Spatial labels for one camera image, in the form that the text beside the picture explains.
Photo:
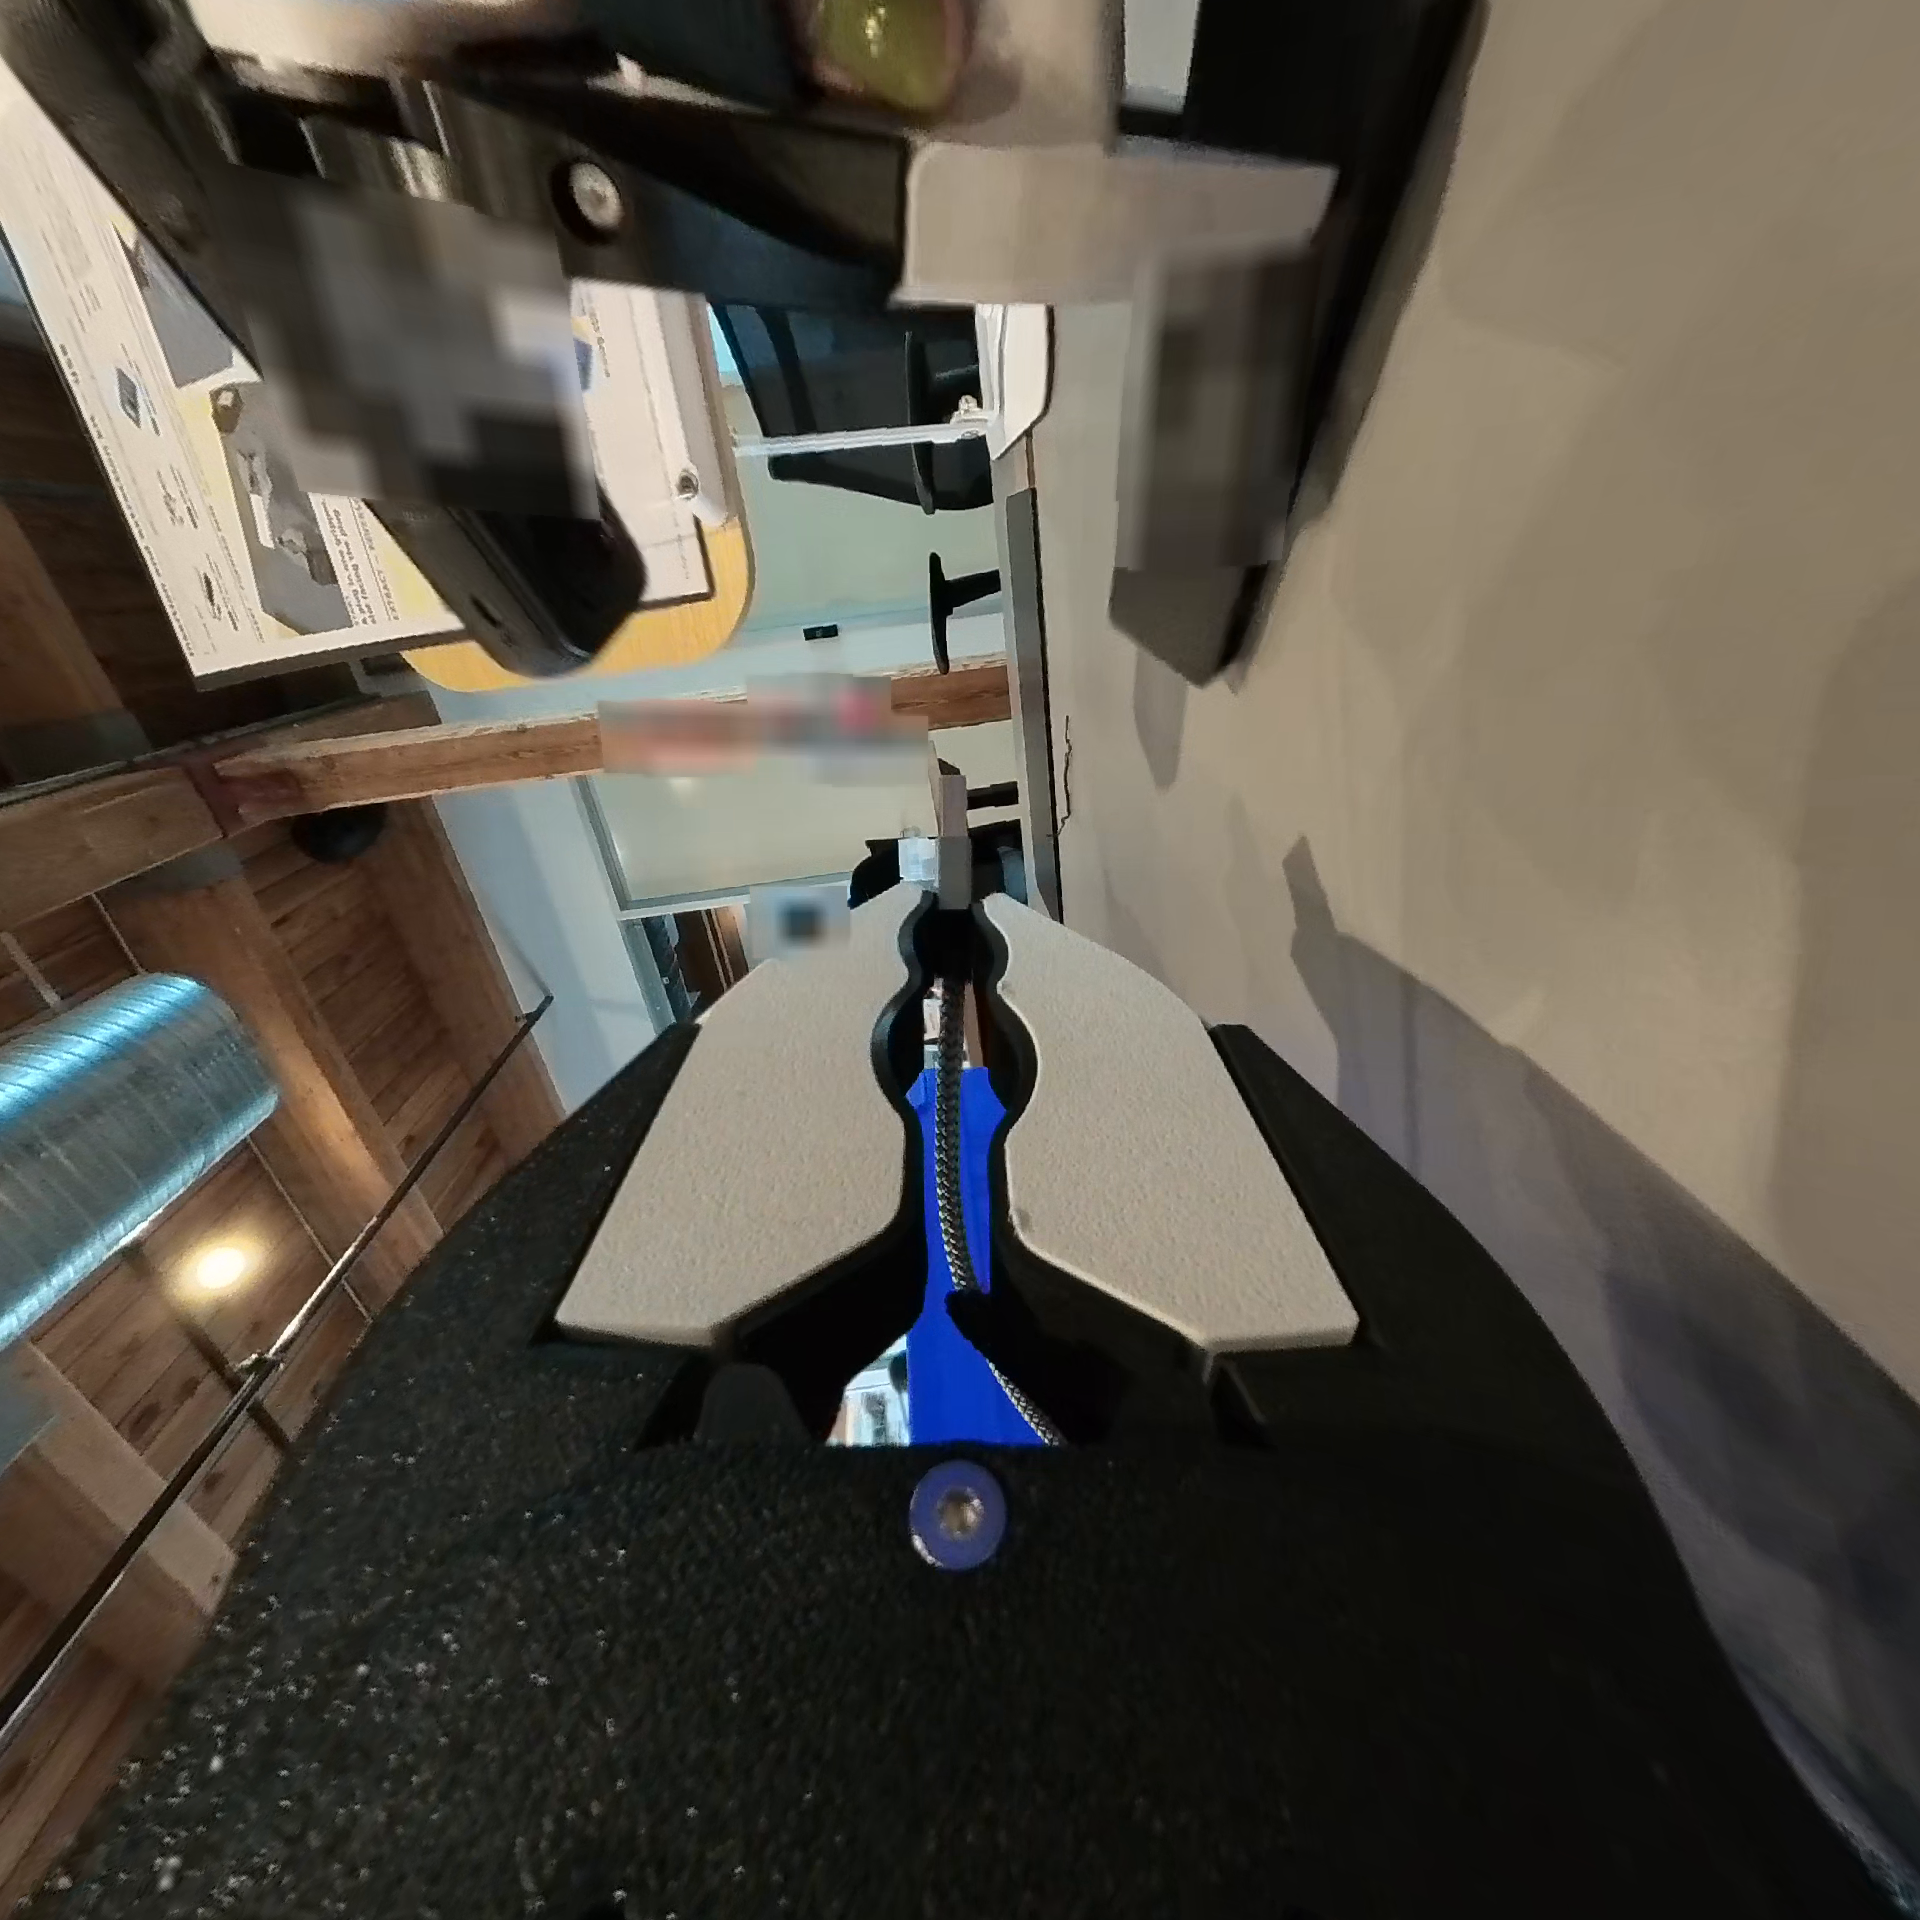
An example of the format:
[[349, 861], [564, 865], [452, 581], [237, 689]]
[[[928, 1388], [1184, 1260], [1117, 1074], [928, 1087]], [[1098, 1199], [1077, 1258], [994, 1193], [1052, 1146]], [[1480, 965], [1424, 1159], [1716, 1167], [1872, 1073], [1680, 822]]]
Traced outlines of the black office chair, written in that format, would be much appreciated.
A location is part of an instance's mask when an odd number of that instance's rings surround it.
[[[820, 314], [714, 303], [711, 321], [741, 374], [761, 438], [873, 435], [946, 424], [982, 402], [971, 307]], [[916, 444], [776, 450], [766, 475], [852, 490], [924, 513], [988, 509], [994, 455], [979, 435]]]

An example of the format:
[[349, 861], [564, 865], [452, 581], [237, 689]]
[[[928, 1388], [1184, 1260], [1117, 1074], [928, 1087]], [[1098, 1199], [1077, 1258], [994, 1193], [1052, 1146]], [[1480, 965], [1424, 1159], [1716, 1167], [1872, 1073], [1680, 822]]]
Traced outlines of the thin metal rod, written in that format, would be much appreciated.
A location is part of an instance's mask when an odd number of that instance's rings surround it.
[[511, 1034], [490, 1054], [490, 1061], [473, 1078], [473, 1084], [462, 1094], [462, 1100], [452, 1108], [446, 1126], [421, 1144], [417, 1159], [411, 1165], [404, 1165], [404, 1173], [393, 1186], [386, 1204], [378, 1209], [371, 1209], [366, 1227], [325, 1265], [324, 1278], [301, 1302], [301, 1308], [283, 1322], [283, 1330], [272, 1336], [272, 1341], [240, 1363], [237, 1385], [232, 1388], [227, 1404], [222, 1409], [214, 1426], [199, 1439], [193, 1451], [188, 1451], [181, 1468], [161, 1482], [158, 1495], [145, 1505], [145, 1512], [132, 1519], [132, 1528], [121, 1535], [121, 1539], [110, 1549], [103, 1567], [88, 1578], [81, 1593], [72, 1601], [72, 1605], [58, 1616], [58, 1624], [42, 1640], [42, 1646], [22, 1664], [22, 1673], [9, 1686], [9, 1692], [2, 1692], [2, 1749], [9, 1749], [22, 1735], [29, 1714], [35, 1714], [39, 1701], [51, 1692], [58, 1673], [81, 1650], [81, 1640], [93, 1629], [93, 1624], [103, 1616], [110, 1595], [114, 1595], [114, 1589], [125, 1582], [129, 1569], [139, 1567], [145, 1549], [158, 1539], [161, 1523], [167, 1518], [173, 1518], [173, 1512], [188, 1499], [188, 1495], [193, 1492], [201, 1474], [211, 1468], [211, 1460], [227, 1449], [227, 1439], [244, 1420], [250, 1420], [250, 1413], [265, 1400], [265, 1395], [271, 1393], [271, 1385], [278, 1381], [279, 1367], [285, 1365], [292, 1350], [302, 1341], [309, 1327], [324, 1316], [329, 1298], [338, 1291], [345, 1291], [349, 1277], [358, 1270], [366, 1254], [375, 1245], [375, 1239], [382, 1236], [382, 1231], [389, 1227], [389, 1219], [394, 1217], [403, 1199], [410, 1199], [416, 1193], [421, 1173], [433, 1171], [433, 1165], [441, 1159], [452, 1133], [469, 1122], [469, 1116], [478, 1108], [478, 1100], [490, 1091], [493, 1078], [501, 1078], [501, 1073], [514, 1061], [514, 1054], [530, 1039], [530, 1033], [541, 1025], [541, 1019], [549, 1006], [554, 1006], [554, 991], [544, 989], [541, 999], [517, 1014], [517, 1021], [511, 1025]]

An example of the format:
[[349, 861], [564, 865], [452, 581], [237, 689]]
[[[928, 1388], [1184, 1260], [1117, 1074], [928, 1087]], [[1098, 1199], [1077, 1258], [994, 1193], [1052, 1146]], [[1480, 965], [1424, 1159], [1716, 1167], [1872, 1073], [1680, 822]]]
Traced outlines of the white wall poster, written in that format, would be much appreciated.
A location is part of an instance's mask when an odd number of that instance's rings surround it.
[[2, 240], [199, 682], [457, 632], [362, 502], [301, 483], [250, 359], [9, 75]]

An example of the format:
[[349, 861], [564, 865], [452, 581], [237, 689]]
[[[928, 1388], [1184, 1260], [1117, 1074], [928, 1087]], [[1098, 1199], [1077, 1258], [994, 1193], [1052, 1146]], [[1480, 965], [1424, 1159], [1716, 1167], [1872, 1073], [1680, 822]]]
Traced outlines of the black chair base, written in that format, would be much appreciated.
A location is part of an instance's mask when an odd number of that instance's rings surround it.
[[929, 653], [938, 677], [949, 677], [949, 622], [955, 611], [996, 598], [1002, 586], [999, 567], [979, 567], [971, 572], [946, 572], [944, 557], [928, 549], [928, 615], [929, 615]]

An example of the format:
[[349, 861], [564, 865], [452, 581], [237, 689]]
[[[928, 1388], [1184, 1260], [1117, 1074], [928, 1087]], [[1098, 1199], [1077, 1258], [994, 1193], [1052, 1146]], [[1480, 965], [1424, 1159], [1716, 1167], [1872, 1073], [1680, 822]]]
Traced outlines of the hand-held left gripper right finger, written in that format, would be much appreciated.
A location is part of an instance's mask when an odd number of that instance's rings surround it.
[[1005, 897], [976, 906], [1002, 1122], [974, 1336], [1054, 1430], [1208, 1426], [1227, 1363], [1362, 1316], [1208, 1021]]

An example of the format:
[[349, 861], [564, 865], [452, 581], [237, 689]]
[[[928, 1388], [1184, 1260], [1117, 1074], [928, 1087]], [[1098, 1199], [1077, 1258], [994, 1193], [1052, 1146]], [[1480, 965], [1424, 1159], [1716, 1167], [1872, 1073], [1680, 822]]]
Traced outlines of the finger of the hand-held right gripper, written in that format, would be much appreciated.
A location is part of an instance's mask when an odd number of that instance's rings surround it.
[[1311, 161], [1132, 141], [928, 141], [907, 161], [897, 303], [1123, 300], [1152, 274], [1292, 256], [1332, 201]]

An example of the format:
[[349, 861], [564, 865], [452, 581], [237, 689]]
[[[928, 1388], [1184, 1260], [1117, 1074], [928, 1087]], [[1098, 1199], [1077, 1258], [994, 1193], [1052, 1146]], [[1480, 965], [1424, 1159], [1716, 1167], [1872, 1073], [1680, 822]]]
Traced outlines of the silver ventilation duct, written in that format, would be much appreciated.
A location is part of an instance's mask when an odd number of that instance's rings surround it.
[[139, 974], [2, 1046], [2, 1350], [278, 1116], [237, 1012]]

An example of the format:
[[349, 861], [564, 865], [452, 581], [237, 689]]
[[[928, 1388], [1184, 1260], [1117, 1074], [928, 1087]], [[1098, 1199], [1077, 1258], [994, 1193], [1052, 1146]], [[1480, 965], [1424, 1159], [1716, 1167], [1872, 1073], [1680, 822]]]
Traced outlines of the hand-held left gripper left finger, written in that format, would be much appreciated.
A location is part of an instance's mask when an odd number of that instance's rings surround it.
[[890, 1025], [916, 1009], [921, 897], [758, 962], [688, 1034], [554, 1305], [559, 1336], [755, 1365], [829, 1439], [924, 1302], [921, 1128]]

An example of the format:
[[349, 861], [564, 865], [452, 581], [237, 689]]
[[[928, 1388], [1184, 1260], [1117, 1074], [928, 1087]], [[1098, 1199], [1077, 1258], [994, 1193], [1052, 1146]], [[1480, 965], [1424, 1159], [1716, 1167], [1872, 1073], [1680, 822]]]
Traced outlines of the wooden beam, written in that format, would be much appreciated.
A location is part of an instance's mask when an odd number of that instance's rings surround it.
[[591, 776], [725, 776], [791, 763], [852, 780], [929, 763], [929, 736], [1011, 715], [1010, 667], [801, 677], [739, 694], [616, 700], [514, 722], [313, 736], [214, 759], [199, 789], [222, 826]]

